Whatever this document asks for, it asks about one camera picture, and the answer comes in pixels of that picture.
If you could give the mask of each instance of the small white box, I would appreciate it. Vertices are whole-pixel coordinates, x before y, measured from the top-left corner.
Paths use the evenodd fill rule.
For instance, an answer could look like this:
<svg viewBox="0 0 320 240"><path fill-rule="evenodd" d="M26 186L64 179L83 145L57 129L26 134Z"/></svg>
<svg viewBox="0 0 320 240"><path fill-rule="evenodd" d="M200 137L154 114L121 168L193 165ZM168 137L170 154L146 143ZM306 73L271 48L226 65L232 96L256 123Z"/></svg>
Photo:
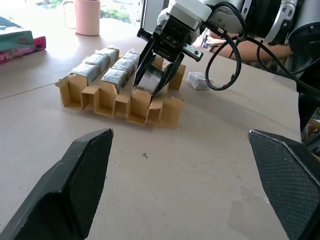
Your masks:
<svg viewBox="0 0 320 240"><path fill-rule="evenodd" d="M188 76L188 83L195 90L209 90L205 74L203 72L190 72Z"/></svg>

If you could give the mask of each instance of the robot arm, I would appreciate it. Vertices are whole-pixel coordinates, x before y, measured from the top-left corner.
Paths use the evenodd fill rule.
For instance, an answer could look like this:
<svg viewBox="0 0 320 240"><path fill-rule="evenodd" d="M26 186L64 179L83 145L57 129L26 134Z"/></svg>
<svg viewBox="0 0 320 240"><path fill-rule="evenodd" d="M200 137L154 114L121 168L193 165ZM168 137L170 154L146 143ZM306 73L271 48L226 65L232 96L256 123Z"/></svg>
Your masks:
<svg viewBox="0 0 320 240"><path fill-rule="evenodd" d="M191 44L201 28L224 38L229 32L240 34L241 41L259 37L272 46L289 44L293 53L317 59L319 10L318 0L175 0L161 12L153 34L142 28L138 32L148 43L141 53L134 86L155 95L173 78L185 55L200 61L203 53ZM170 62L164 71L152 65L155 55Z"/></svg>

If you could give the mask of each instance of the textured black rubber pad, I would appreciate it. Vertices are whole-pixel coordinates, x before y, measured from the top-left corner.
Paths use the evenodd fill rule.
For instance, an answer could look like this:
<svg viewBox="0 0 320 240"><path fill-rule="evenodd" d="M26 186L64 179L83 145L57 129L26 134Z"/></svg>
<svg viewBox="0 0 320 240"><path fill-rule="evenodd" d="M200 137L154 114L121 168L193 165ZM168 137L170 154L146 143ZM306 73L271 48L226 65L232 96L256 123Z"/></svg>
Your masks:
<svg viewBox="0 0 320 240"><path fill-rule="evenodd" d="M22 203L0 240L80 240L88 237L104 188L113 131L75 140Z"/></svg>
<svg viewBox="0 0 320 240"><path fill-rule="evenodd" d="M263 189L290 240L320 239L320 162L299 142L251 130Z"/></svg>

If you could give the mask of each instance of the cardboard box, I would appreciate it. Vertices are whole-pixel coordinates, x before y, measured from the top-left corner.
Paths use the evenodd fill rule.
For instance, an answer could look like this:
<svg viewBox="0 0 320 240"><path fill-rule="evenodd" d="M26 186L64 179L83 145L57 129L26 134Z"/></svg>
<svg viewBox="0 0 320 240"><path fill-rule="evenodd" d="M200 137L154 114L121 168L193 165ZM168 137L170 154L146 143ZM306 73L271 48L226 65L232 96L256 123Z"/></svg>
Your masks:
<svg viewBox="0 0 320 240"><path fill-rule="evenodd" d="M210 89L203 72L190 72L187 81L194 90L208 91Z"/></svg>
<svg viewBox="0 0 320 240"><path fill-rule="evenodd" d="M65 108L82 110L81 92L87 87L87 78L71 74L55 84L60 88L62 102Z"/></svg>
<svg viewBox="0 0 320 240"><path fill-rule="evenodd" d="M163 62L163 58L157 57L153 64L162 69ZM177 127L184 101L168 96L169 84L152 97L149 92L133 87L133 74L118 93L115 85L100 81L107 70L89 86L85 77L75 74L57 82L64 107L76 110L93 109L96 114L122 118L142 126ZM184 71L185 67L182 66L174 77L175 89L180 87Z"/></svg>
<svg viewBox="0 0 320 240"><path fill-rule="evenodd" d="M81 92L82 110L84 110L85 108L94 109L95 100L97 100L99 91L100 91L100 87L98 85L92 85L92 86L86 87Z"/></svg>

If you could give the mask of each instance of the black cable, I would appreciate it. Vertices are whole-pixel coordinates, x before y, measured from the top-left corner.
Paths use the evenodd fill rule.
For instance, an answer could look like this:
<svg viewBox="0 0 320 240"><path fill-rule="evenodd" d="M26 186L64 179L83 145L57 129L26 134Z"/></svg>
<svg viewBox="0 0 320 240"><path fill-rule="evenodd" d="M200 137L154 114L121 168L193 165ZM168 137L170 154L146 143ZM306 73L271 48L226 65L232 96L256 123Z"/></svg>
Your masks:
<svg viewBox="0 0 320 240"><path fill-rule="evenodd" d="M204 75L206 84L209 86L209 88L211 88L212 90L215 90L215 91L223 91L223 90L226 90L227 88L229 88L231 85L233 85L235 83L235 81L237 80L237 78L241 72L241 67L242 67L242 60L241 60L240 52L239 52L238 47L236 46L236 44L233 40L233 39L236 39L237 37L231 38L226 32L224 34L222 34L222 37L225 39L225 43L223 43L215 51L215 53L211 57L208 65L205 69L205 75ZM232 47L232 49L234 51L234 55L236 58L236 70L235 70L235 73L231 76L231 80L226 85L223 85L222 87L216 87L210 82L210 79L209 79L210 67L211 67L213 61L215 60L216 56L219 54L219 52L228 44Z"/></svg>
<svg viewBox="0 0 320 240"><path fill-rule="evenodd" d="M235 41L236 47L238 47L238 45L239 45L240 42L241 42L241 41L240 41L239 39L237 39L237 40ZM229 59L231 59L231 57L232 57L233 54L234 54L234 50L232 49L231 54L230 54L230 56L229 56Z"/></svg>
<svg viewBox="0 0 320 240"><path fill-rule="evenodd" d="M234 15L239 19L241 26L242 26L242 34L239 35L237 38L240 41L244 41L248 36L248 26L247 26L245 19L242 17L241 12L233 4L231 4L230 2L227 2L227 1L221 1L221 2L217 3L216 5L211 7L211 10L212 10L212 12L214 12L215 10L217 10L220 7L228 7L229 9L232 10Z"/></svg>
<svg viewBox="0 0 320 240"><path fill-rule="evenodd" d="M308 91L320 95L320 90L317 90L316 88L304 83L303 81L301 81L299 78L297 78L296 76L293 75L292 72L290 72L280 61L279 59L262 43L260 43L259 41L251 38L251 37L247 37L246 38L247 41L254 43L256 45L258 45L260 48L262 48L267 54L269 54L273 60L279 65L279 67L292 79L294 80L298 85L300 85L301 87L307 89Z"/></svg>
<svg viewBox="0 0 320 240"><path fill-rule="evenodd" d="M305 72L311 68L313 68L315 65L317 65L318 63L320 63L320 58L318 58L317 60L313 61L312 63L310 63L308 66L306 66L303 69L300 69L298 71L294 71L293 74L300 74L302 72Z"/></svg>
<svg viewBox="0 0 320 240"><path fill-rule="evenodd" d="M266 70L267 72L269 72L269 73L271 73L271 74L278 75L278 76L282 76L282 77L288 77L287 74L281 74L281 73L279 73L279 72L276 72L276 71L268 68L266 65L264 65L264 63L261 61L261 58L260 58L260 49L261 49L261 47L258 45L258 48L256 49L256 59L257 59L258 63L260 64L260 66L261 66L264 70Z"/></svg>

